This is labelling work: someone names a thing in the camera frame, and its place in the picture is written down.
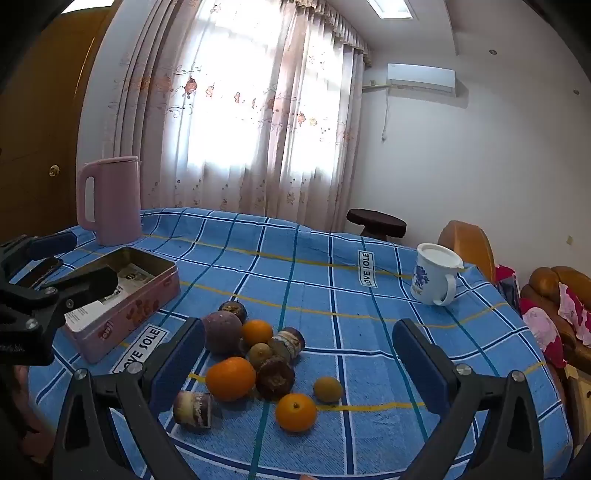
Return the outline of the left hand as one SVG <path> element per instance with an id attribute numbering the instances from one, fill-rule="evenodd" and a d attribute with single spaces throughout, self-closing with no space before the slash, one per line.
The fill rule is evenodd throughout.
<path id="1" fill-rule="evenodd" d="M 28 386 L 28 366 L 15 366 L 14 375 L 17 386 L 13 390 L 13 400 L 24 420 L 25 433 L 21 440 L 24 453 L 37 463 L 43 463 L 54 446 L 54 432 L 31 405 Z"/>

